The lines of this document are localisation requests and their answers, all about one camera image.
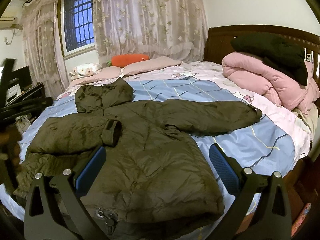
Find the black computer desk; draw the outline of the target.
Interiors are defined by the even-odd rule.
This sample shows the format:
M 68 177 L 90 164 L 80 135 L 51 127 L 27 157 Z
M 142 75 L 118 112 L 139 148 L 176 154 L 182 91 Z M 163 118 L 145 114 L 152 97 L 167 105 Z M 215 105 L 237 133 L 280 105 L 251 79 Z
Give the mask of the black computer desk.
M 43 83 L 28 89 L 23 94 L 9 102 L 1 110 L 1 127 L 7 127 L 17 122 L 26 121 L 31 125 L 54 99 L 46 96 Z

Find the black computer monitor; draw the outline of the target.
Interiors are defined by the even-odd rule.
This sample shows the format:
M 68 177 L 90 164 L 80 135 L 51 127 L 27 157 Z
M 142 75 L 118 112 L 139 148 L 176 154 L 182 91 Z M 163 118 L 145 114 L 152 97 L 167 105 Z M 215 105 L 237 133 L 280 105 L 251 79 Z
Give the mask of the black computer monitor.
M 17 80 L 20 86 L 20 89 L 23 91 L 28 90 L 32 87 L 32 79 L 30 74 L 29 66 L 22 67 L 12 72 L 11 80 Z

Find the white air conditioner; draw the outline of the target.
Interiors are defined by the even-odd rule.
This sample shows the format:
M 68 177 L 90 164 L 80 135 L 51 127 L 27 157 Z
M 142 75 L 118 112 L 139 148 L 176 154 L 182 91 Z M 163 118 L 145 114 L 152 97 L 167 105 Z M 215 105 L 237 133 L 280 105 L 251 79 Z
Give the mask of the white air conditioner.
M 0 30 L 15 28 L 18 18 L 13 16 L 2 16 L 0 18 Z

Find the pink lace curtain left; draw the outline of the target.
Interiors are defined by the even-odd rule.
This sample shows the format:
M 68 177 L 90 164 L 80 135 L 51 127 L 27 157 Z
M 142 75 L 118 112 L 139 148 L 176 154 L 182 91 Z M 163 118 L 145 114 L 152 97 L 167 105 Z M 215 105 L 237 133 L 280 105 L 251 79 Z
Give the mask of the pink lace curtain left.
M 23 51 L 33 83 L 56 98 L 68 86 L 57 20 L 58 0 L 32 0 L 22 11 Z

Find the pink lace curtain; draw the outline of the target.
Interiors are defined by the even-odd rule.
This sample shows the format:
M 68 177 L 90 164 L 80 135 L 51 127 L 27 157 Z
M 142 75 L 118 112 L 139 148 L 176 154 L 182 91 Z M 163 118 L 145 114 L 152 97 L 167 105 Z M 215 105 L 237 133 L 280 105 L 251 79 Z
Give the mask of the pink lace curtain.
M 33 83 L 56 98 L 68 86 L 57 20 L 58 0 L 32 0 L 22 11 L 23 51 Z
M 145 54 L 199 61 L 207 39 L 203 0 L 93 0 L 99 63 Z

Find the pink cartoon print bedsheet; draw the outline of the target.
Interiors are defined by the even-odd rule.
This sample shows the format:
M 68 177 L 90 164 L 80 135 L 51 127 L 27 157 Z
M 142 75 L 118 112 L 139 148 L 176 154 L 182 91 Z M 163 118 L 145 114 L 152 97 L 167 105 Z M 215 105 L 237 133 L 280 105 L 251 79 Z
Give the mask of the pink cartoon print bedsheet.
M 143 81 L 143 80 L 168 80 L 182 79 L 185 77 L 194 77 L 198 80 L 210 80 L 219 87 L 230 91 L 234 96 L 245 102 L 258 107 L 266 114 L 277 126 L 284 130 L 293 140 L 295 146 L 295 160 L 308 155 L 311 150 L 311 142 L 316 128 L 317 113 L 315 107 L 311 108 L 311 113 L 305 115 L 298 109 L 289 111 L 281 105 L 276 105 L 266 97 L 250 90 L 238 87 L 231 80 L 227 79 L 222 71 L 222 66 L 213 62 L 189 62 L 178 66 L 167 67 L 151 72 L 140 73 L 132 76 L 122 77 L 125 81 Z M 82 78 L 80 76 L 71 77 L 70 83 Z M 112 83 L 114 79 L 107 79 L 86 85 L 104 85 Z M 58 96 L 59 99 L 74 95 L 81 85 L 69 86 Z

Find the pink pillow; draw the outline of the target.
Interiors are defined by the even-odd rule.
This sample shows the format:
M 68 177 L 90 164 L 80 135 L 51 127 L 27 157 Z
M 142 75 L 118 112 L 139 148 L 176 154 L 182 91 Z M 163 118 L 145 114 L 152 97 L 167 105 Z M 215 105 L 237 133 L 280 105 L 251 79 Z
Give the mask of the pink pillow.
M 140 61 L 129 64 L 121 70 L 119 77 L 132 76 L 140 73 L 151 72 L 153 70 L 178 66 L 182 63 L 183 62 L 180 60 L 173 60 L 169 57 L 161 56 L 156 59 L 150 59 L 146 61 Z
M 93 83 L 93 82 L 103 81 L 107 79 L 114 79 L 120 75 L 120 72 L 121 72 L 120 67 L 110 66 L 110 67 L 102 68 L 100 72 L 98 72 L 97 74 L 73 80 L 70 83 L 70 85 L 71 86 L 85 85 L 87 83 Z

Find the orange carrot plush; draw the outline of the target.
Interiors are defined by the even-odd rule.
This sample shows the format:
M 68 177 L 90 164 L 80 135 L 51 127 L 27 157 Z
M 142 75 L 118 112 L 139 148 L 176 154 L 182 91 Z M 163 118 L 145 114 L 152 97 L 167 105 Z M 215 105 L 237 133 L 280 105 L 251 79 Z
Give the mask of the orange carrot plush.
M 124 68 L 129 64 L 132 63 L 137 63 L 141 61 L 146 61 L 149 60 L 148 55 L 144 54 L 123 54 L 123 55 L 116 55 L 113 56 L 110 61 L 108 61 L 107 66 L 115 66 L 115 67 L 120 67 Z

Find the barred window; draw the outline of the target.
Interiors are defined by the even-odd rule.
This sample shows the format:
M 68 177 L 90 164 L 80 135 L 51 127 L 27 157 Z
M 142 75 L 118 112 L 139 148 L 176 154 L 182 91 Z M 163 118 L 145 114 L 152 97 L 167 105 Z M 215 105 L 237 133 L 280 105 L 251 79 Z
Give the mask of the barred window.
M 92 0 L 64 0 L 66 51 L 94 43 Z

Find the pink folded quilt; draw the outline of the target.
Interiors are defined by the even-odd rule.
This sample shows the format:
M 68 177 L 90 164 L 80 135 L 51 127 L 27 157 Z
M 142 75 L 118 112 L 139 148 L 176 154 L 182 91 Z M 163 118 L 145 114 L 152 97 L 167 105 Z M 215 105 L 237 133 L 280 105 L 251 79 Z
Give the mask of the pink folded quilt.
M 261 58 L 248 53 L 232 52 L 221 63 L 224 76 L 238 87 L 262 95 L 289 111 L 298 108 L 307 113 L 319 98 L 319 88 L 313 79 L 313 66 L 308 61 L 304 62 L 308 70 L 307 86 L 300 85 L 289 76 L 265 65 Z

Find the black garment on quilt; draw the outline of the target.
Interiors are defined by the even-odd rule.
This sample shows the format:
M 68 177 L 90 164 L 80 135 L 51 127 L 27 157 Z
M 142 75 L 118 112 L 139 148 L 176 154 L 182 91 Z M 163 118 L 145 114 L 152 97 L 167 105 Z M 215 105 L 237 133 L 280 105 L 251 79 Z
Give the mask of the black garment on quilt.
M 262 58 L 265 65 L 282 72 L 302 86 L 308 84 L 304 49 L 287 42 L 279 35 L 269 33 L 242 35 L 232 39 L 231 46 L 237 52 Z

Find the pink lace curtain right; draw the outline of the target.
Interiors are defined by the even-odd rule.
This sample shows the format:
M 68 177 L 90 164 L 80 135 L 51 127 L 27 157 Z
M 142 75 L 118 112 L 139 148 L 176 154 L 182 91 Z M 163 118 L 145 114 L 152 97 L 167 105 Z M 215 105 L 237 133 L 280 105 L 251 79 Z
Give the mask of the pink lace curtain right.
M 145 54 L 199 61 L 207 39 L 203 0 L 93 0 L 99 63 Z

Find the dark wooden headboard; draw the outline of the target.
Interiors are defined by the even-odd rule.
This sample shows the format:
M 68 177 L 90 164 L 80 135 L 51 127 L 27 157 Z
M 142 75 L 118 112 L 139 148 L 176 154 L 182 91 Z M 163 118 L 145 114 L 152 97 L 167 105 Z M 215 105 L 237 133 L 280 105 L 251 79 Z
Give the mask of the dark wooden headboard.
M 220 64 L 226 55 L 234 51 L 231 40 L 251 33 L 280 35 L 285 40 L 306 49 L 306 52 L 312 55 L 313 78 L 319 84 L 319 36 L 289 27 L 245 24 L 209 28 L 203 61 Z

